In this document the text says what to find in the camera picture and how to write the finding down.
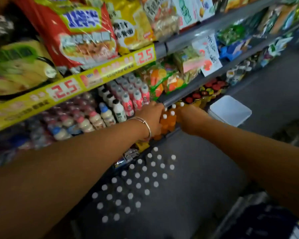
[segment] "bangle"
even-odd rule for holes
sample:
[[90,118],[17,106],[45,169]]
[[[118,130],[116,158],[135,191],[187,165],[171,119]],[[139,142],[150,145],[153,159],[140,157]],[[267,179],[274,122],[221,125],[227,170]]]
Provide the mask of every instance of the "bangle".
[[130,120],[137,120],[137,121],[140,121],[141,123],[145,124],[147,126],[147,129],[149,130],[149,136],[148,136],[147,140],[150,140],[150,138],[152,137],[152,132],[151,132],[150,126],[147,124],[147,122],[143,118],[140,118],[140,117],[132,117],[132,118],[130,118]]

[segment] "red digit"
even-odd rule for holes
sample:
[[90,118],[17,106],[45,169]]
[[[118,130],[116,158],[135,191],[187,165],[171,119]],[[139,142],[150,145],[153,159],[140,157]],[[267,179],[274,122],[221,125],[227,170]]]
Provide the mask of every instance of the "red digit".
[[147,54],[147,57],[150,56],[150,58],[148,60],[151,60],[153,58],[153,56],[152,56],[152,53],[149,53],[149,51],[151,51],[151,49],[147,49],[146,54]]
[[138,53],[138,56],[141,56],[141,57],[139,58],[139,62],[140,62],[140,64],[143,64],[143,63],[145,62],[145,61],[143,60],[143,58],[144,58],[143,52]]
[[73,90],[70,90],[70,92],[73,93],[73,92],[77,91],[77,88],[75,85],[68,85],[70,82],[72,82],[72,80],[65,81],[64,84],[68,89],[74,88]]
[[60,94],[61,92],[63,92],[63,90],[62,90],[62,88],[59,86],[59,85],[56,85],[56,86],[54,86],[54,87],[52,87],[51,88],[52,90],[54,90],[54,89],[58,89],[56,92],[55,92],[55,94],[56,94],[56,96],[60,99],[60,98],[62,98],[62,97],[65,97],[65,94],[63,93],[63,94]]

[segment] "gray floor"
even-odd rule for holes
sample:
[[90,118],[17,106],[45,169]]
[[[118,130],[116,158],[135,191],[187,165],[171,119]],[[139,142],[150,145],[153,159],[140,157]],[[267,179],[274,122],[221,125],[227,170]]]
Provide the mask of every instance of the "gray floor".
[[[241,128],[270,136],[299,118],[299,49],[285,51],[253,76],[233,95],[252,110]],[[96,203],[90,203],[78,220],[83,238],[188,239],[216,208],[230,206],[247,184],[246,174],[201,138],[178,132],[159,147],[159,153],[163,159],[176,155],[168,179],[151,190],[138,212],[119,223],[102,224]]]

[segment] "red snack bag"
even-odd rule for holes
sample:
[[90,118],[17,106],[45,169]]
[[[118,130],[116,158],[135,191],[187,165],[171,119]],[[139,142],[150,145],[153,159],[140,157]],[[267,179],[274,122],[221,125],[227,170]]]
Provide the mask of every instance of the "red snack bag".
[[43,38],[65,74],[98,66],[118,55],[105,3],[90,7],[70,0],[14,0]]

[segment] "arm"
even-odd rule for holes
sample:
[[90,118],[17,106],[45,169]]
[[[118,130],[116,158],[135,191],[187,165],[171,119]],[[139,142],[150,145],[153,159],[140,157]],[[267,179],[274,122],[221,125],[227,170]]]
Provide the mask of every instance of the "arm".
[[187,106],[182,129],[210,141],[299,217],[299,148],[214,120]]
[[[159,130],[162,104],[137,116]],[[137,140],[145,124],[128,120],[100,131],[26,151],[0,168],[0,238],[40,238],[72,209],[102,174]]]

